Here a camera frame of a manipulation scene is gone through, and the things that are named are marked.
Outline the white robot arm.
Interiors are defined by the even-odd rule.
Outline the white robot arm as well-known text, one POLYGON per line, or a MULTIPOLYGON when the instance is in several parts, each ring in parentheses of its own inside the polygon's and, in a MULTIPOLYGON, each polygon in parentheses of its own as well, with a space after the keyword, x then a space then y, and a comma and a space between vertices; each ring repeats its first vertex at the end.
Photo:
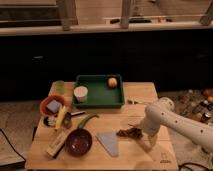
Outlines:
POLYGON ((174 102, 167 97, 162 97, 147 105, 145 116, 140 123, 142 131, 153 137, 163 125, 213 153, 213 127, 180 116, 173 110, 174 102))

